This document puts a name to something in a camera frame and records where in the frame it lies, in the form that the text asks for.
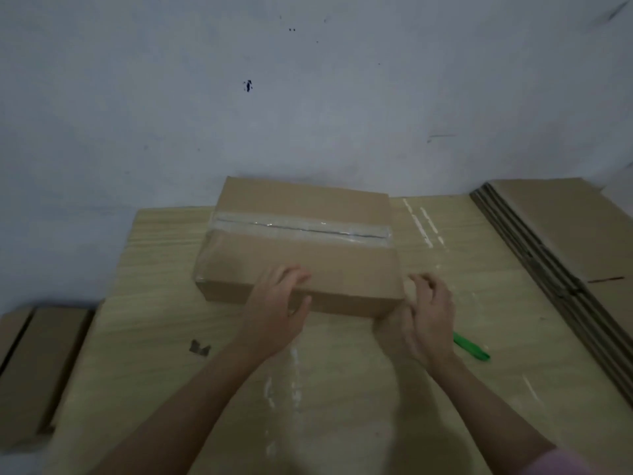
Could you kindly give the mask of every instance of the wood grain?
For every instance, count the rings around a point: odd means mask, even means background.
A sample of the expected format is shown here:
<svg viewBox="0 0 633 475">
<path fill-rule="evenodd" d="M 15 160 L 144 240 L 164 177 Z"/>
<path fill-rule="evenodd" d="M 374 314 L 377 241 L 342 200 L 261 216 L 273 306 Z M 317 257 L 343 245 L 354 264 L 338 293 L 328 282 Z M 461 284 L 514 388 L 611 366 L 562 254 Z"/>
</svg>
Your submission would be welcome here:
<svg viewBox="0 0 633 475">
<path fill-rule="evenodd" d="M 432 247 L 403 199 L 392 199 L 403 275 L 446 279 L 456 330 L 492 355 L 482 363 L 460 352 L 476 375 L 557 443 L 632 466 L 633 413 L 468 196 L 407 203 Z M 139 211 L 45 473 L 88 470 L 202 366 L 192 339 L 212 355 L 235 334 L 240 307 L 205 302 L 191 280 L 210 213 Z M 488 473 L 455 409 L 388 328 L 311 314 L 236 394 L 191 473 Z"/>
</svg>

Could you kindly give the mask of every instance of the cardboard box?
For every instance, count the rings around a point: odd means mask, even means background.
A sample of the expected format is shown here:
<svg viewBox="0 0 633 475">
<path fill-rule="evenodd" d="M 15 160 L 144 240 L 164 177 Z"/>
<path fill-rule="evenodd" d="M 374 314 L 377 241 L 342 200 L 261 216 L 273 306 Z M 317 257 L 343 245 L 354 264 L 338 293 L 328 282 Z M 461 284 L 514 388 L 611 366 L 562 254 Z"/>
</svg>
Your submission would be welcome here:
<svg viewBox="0 0 633 475">
<path fill-rule="evenodd" d="M 50 422 L 92 312 L 25 308 L 0 319 L 0 449 L 35 441 Z"/>
<path fill-rule="evenodd" d="M 228 177 L 196 260 L 207 300 L 244 303 L 259 274 L 300 263 L 313 311 L 376 317 L 405 294 L 386 194 Z"/>
<path fill-rule="evenodd" d="M 633 406 L 633 220 L 580 178 L 471 197 Z"/>
</svg>

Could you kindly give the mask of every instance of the box flap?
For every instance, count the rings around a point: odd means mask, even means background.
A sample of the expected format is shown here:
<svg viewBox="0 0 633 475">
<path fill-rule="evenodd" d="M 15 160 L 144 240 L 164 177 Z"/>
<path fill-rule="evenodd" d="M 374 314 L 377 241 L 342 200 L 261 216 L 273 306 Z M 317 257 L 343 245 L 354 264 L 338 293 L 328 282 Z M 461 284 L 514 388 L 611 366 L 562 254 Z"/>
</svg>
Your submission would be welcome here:
<svg viewBox="0 0 633 475">
<path fill-rule="evenodd" d="M 633 337 L 633 279 L 590 283 L 587 288 L 615 322 Z"/>
<path fill-rule="evenodd" d="M 214 231 L 198 258 L 196 280 L 254 284 L 280 263 L 300 263 L 312 272 L 305 290 L 371 298 L 404 298 L 396 250 L 276 240 Z"/>
<path fill-rule="evenodd" d="M 0 447 L 25 441 L 50 420 L 89 313 L 79 308 L 36 310 L 0 376 Z"/>
<path fill-rule="evenodd" d="M 491 182 L 575 277 L 633 277 L 633 220 L 581 178 Z"/>
<path fill-rule="evenodd" d="M 226 178 L 215 211 L 391 225 L 389 196 L 384 193 L 232 176 Z"/>
<path fill-rule="evenodd" d="M 20 331 L 27 322 L 31 311 L 33 311 L 33 308 L 26 306 L 11 313 L 5 313 L 0 319 L 0 367 L 4 368 L 5 363 L 8 362 L 6 357 L 20 335 Z"/>
</svg>

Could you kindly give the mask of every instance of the hand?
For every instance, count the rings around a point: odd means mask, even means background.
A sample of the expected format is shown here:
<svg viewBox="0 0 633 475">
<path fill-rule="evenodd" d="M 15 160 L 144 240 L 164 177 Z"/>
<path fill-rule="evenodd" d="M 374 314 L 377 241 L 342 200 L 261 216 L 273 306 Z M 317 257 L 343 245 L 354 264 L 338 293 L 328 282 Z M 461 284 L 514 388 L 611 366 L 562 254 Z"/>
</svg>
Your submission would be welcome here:
<svg viewBox="0 0 633 475">
<path fill-rule="evenodd" d="M 280 265 L 265 270 L 244 306 L 244 322 L 235 342 L 259 363 L 283 350 L 303 329 L 312 298 L 306 296 L 294 312 L 288 301 L 292 289 L 310 278 L 299 265 Z"/>
<path fill-rule="evenodd" d="M 455 359 L 453 352 L 453 294 L 435 275 L 409 275 L 416 302 L 403 311 L 403 335 L 411 354 L 432 372 Z"/>
</svg>

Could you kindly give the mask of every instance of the left hand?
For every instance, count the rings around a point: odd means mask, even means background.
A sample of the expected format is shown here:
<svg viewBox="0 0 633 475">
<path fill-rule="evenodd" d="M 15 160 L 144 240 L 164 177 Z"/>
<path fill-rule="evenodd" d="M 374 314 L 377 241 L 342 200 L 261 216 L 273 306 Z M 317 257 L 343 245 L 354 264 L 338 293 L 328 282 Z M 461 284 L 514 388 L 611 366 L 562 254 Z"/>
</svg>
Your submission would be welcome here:
<svg viewBox="0 0 633 475">
<path fill-rule="evenodd" d="M 292 290 L 310 276 L 299 265 L 280 265 L 265 270 L 255 283 L 235 342 L 258 362 L 283 350 L 303 329 L 312 297 L 305 296 L 294 312 L 289 311 L 288 302 Z"/>
</svg>

